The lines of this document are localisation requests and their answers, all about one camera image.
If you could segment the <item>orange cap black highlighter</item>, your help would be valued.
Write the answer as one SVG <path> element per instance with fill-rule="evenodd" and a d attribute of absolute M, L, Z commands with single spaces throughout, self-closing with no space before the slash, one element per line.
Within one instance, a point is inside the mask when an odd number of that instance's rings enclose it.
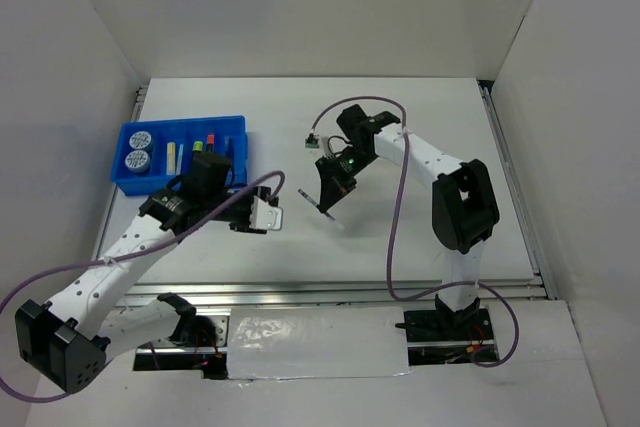
<path fill-rule="evenodd" d="M 205 150 L 207 152 L 213 152 L 214 151 L 214 142 L 215 142 L 215 135 L 214 134 L 209 134 L 207 136 L 206 145 L 205 145 Z"/>

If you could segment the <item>pale yellow highlighter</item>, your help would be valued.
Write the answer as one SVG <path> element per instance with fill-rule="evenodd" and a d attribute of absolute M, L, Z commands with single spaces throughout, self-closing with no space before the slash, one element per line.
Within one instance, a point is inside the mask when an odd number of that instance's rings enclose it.
<path fill-rule="evenodd" d="M 166 174 L 173 176 L 176 174 L 176 144 L 168 142 L 166 145 Z"/>

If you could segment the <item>red gel pen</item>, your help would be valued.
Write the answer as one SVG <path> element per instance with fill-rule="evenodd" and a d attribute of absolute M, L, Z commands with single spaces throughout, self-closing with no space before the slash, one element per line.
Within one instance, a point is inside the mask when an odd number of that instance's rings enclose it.
<path fill-rule="evenodd" d="M 230 181 L 229 181 L 229 185 L 233 186 L 235 184 L 235 178 L 236 178 L 236 174 L 235 174 L 235 144 L 232 140 L 233 143 L 233 158 L 229 159 L 231 161 L 231 169 L 230 169 Z"/>

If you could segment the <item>dark blue gel pen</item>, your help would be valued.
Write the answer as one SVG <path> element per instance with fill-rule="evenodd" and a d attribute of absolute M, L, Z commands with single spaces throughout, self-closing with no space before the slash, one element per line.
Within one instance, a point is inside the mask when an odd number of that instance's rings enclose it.
<path fill-rule="evenodd" d="M 230 137 L 225 137 L 225 156 L 229 159 L 233 158 L 233 143 Z"/>

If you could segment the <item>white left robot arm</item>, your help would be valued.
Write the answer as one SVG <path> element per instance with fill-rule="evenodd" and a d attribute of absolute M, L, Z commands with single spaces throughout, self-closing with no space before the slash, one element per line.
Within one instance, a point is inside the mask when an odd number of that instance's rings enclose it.
<path fill-rule="evenodd" d="M 176 293 L 112 311 L 143 274 L 209 221 L 241 233 L 281 228 L 280 190 L 265 186 L 264 177 L 242 187 L 229 184 L 231 167 L 222 155 L 194 153 L 189 168 L 149 195 L 99 259 L 68 267 L 81 272 L 69 286 L 43 303 L 22 304 L 15 313 L 20 357 L 72 395 L 140 345 L 165 339 L 184 346 L 199 335 L 215 340 L 215 325 Z"/>

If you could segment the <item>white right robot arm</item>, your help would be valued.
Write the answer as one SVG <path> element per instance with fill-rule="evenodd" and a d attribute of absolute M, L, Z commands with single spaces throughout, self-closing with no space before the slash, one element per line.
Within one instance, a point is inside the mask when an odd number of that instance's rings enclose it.
<path fill-rule="evenodd" d="M 320 177 L 319 212 L 329 210 L 356 188 L 356 176 L 382 158 L 401 168 L 392 217 L 387 263 L 392 263 L 395 234 L 406 178 L 431 191 L 431 226 L 444 248 L 450 276 L 435 294 L 436 326 L 448 339 L 460 338 L 479 311 L 477 294 L 482 252 L 500 213 L 486 165 L 462 161 L 411 133 L 406 119 L 384 111 L 367 115 L 357 104 L 344 109 L 337 125 L 346 147 L 333 153 L 326 141 L 315 162 Z"/>

